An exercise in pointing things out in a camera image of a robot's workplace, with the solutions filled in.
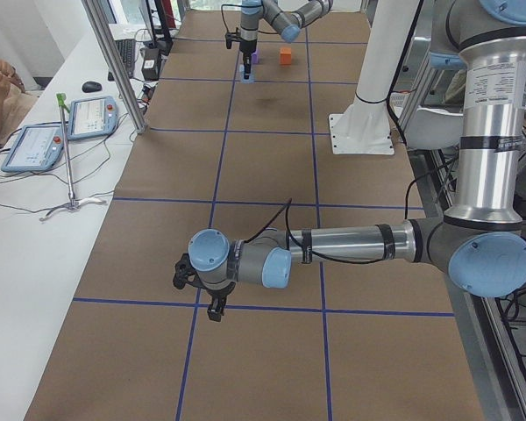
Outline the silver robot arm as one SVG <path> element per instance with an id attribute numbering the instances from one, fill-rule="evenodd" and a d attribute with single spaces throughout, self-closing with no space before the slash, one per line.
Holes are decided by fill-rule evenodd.
<path id="1" fill-rule="evenodd" d="M 240 27 L 226 29 L 226 48 L 239 43 L 244 80 L 264 19 L 281 38 L 294 42 L 302 29 L 324 18 L 333 1 L 309 1 L 284 11 L 278 1 L 242 1 Z M 402 61 L 380 64 L 407 52 L 423 1 L 379 1 L 354 101 L 331 114 L 336 154 L 389 154 L 389 124 L 382 109 Z M 227 296 L 239 282 L 266 288 L 288 286 L 292 263 L 313 261 L 366 265 L 404 259 L 427 263 L 449 275 L 462 290 L 482 297 L 507 296 L 526 283 L 526 241 L 513 202 L 526 87 L 526 1 L 434 1 L 430 57 L 436 66 L 466 66 L 463 131 L 458 178 L 451 207 L 440 218 L 291 232 L 291 199 L 249 239 L 230 242 L 205 229 L 175 265 L 173 284 L 205 289 L 212 298 L 209 319 L 220 321 Z"/>
<path id="2" fill-rule="evenodd" d="M 259 22 L 265 20 L 281 38 L 292 43 L 302 28 L 327 15 L 332 1 L 308 1 L 295 11 L 284 11 L 276 1 L 243 1 L 240 27 L 234 33 L 243 56 L 242 81 L 252 79 L 252 54 L 256 51 Z"/>

